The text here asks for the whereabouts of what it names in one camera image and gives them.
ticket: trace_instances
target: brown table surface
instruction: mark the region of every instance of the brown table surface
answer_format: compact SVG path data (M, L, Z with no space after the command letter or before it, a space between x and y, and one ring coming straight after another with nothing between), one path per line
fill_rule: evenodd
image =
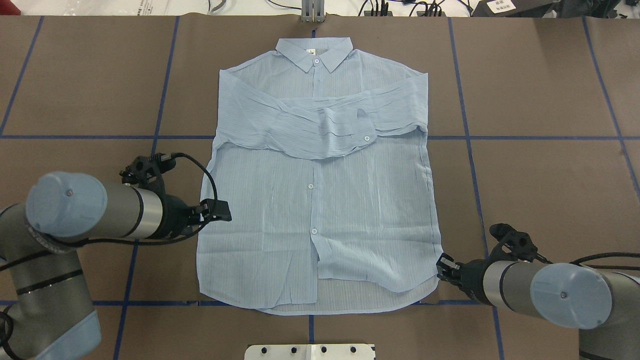
M0 17L0 208L53 170L117 182L151 151L206 163L218 71L314 28L429 73L440 230L458 261L485 256L497 222L556 262L640 252L640 20L630 19ZM180 164L168 191L195 203L198 171ZM310 342L374 343L378 359L577 358L576 330L475 305L448 284L375 315L224 306L199 294L195 248L79 251L103 336L87 359L242 359L250 344ZM0 273L0 303L15 299Z

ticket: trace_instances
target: striped shirt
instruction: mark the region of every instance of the striped shirt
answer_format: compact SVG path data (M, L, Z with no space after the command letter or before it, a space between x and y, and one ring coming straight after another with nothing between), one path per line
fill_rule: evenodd
M222 70L207 169L233 221L200 233L200 291L280 315L389 311L431 293L442 247L427 88L427 74L349 38L280 39Z

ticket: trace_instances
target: shirt collar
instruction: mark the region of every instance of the shirt collar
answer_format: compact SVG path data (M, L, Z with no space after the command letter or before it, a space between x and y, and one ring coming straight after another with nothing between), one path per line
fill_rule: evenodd
M353 50L353 44L350 38L283 38L276 45L276 51L304 72L309 72L316 58L307 49L328 49L318 57L333 72Z

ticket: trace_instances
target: white bracket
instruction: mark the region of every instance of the white bracket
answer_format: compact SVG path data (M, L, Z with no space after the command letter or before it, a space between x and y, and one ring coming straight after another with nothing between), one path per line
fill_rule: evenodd
M375 345L304 344L252 345L244 360L376 360Z
M324 0L302 0L302 22L324 22Z

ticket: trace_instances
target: gray robotic arm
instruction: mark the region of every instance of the gray robotic arm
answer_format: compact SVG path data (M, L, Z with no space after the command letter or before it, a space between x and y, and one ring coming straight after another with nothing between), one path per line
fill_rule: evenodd
M489 259L456 263L442 254L438 277L483 304L579 329L581 360L640 359L639 278L552 264L507 224L490 232L499 242Z
M179 157L205 171L214 199L189 207L164 192L161 174ZM97 242L164 245L192 237L211 221L231 220L211 175L186 154L141 156L120 175L123 184L86 174L47 174L26 204L0 212L0 256L9 262L1 269L10 269L18 295L17 303L0 313L0 359L79 359L100 343L78 247ZM103 236L121 239L89 240Z

